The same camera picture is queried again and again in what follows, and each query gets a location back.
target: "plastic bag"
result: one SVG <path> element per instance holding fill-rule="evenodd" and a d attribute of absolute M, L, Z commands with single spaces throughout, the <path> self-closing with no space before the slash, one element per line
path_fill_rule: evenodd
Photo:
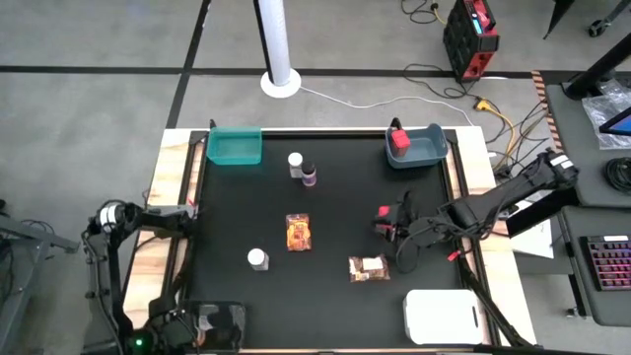
<path fill-rule="evenodd" d="M 631 149 L 631 137 L 598 131 L 601 125 L 631 107 L 631 91 L 615 80 L 601 84 L 600 88 L 605 95 L 583 99 L 583 108 L 590 117 L 600 149 Z"/>

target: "white pole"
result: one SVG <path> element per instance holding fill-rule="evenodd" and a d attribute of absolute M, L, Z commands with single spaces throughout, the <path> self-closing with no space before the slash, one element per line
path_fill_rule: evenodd
<path fill-rule="evenodd" d="M 260 80 L 263 92 L 284 99 L 296 94 L 301 77 L 289 60 L 283 0 L 254 0 L 267 72 Z"/>

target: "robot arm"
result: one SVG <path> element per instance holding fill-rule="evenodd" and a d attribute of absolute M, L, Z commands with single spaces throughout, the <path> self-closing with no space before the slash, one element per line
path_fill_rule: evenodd
<path fill-rule="evenodd" d="M 83 354 L 137 353 L 133 350 L 134 344 L 130 343 L 134 329 L 122 307 L 118 248 L 140 229 L 153 231 L 159 238 L 187 238 L 192 229 L 192 215 L 193 208 L 190 206 L 151 207 L 144 210 L 133 203 L 109 201 L 97 211 L 95 217 L 90 218 L 82 240 L 90 268 L 90 290 L 86 298 L 90 302 L 93 317 L 86 332 Z M 176 291 L 168 290 L 150 303 L 150 320 L 165 322 L 159 316 L 175 311 Z M 184 326 L 181 319 L 172 319 L 171 323 L 179 328 Z M 145 331 L 150 337 L 158 336 L 155 331 Z M 175 336 L 171 336 L 167 344 L 177 346 L 183 342 L 191 342 L 188 331 L 175 331 Z"/>
<path fill-rule="evenodd" d="M 556 214 L 563 206 L 573 204 L 571 187 L 576 184 L 579 171 L 564 154 L 547 151 L 526 166 L 518 176 L 480 195 L 469 195 L 451 201 L 433 217 L 419 217 L 406 192 L 390 206 L 382 206 L 374 220 L 376 231 L 391 244 L 390 258 L 402 273 L 416 268 L 419 252 L 436 243 L 449 243 L 462 238 L 480 241 L 487 238 L 500 212 L 540 190 L 552 192 L 542 203 L 535 203 L 518 213 L 517 229 L 526 230 Z M 470 250 L 458 249 L 449 260 L 464 256 Z M 484 290 L 466 259 L 458 259 L 463 279 L 477 295 L 489 316 L 498 324 L 512 346 L 531 346 L 520 337 Z"/>

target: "metal stand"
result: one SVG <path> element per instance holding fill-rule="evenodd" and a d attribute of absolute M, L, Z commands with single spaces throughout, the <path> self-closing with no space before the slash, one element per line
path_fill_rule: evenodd
<path fill-rule="evenodd" d="M 611 26 L 613 20 L 615 20 L 618 15 L 622 14 L 624 9 L 629 5 L 631 5 L 631 0 L 621 0 L 613 11 L 607 15 L 607 17 L 602 20 L 596 20 L 592 23 L 592 25 L 588 28 L 588 34 L 592 37 L 604 34 L 604 30 Z"/>
<path fill-rule="evenodd" d="M 7 354 L 14 345 L 22 318 L 31 297 L 38 273 L 50 247 L 75 252 L 79 243 L 27 226 L 0 215 L 0 233 L 17 237 L 11 243 L 13 287 L 0 309 L 0 354 Z"/>
<path fill-rule="evenodd" d="M 545 34 L 543 39 L 550 36 L 552 30 L 554 30 L 559 21 L 561 21 L 563 16 L 565 16 L 565 13 L 570 10 L 573 4 L 574 0 L 555 0 L 554 10 L 552 10 L 552 18 L 550 19 L 550 26 L 548 27 L 548 32 Z"/>
<path fill-rule="evenodd" d="M 616 46 L 599 59 L 588 71 L 581 74 L 567 87 L 565 94 L 574 100 L 584 98 L 605 74 L 613 70 L 618 64 L 631 55 L 631 34 L 623 38 Z"/>

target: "white box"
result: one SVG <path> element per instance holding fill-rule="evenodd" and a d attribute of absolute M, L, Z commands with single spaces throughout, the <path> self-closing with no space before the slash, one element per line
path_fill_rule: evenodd
<path fill-rule="evenodd" d="M 418 345 L 479 344 L 482 318 L 470 290 L 412 290 L 403 300 L 405 333 Z"/>

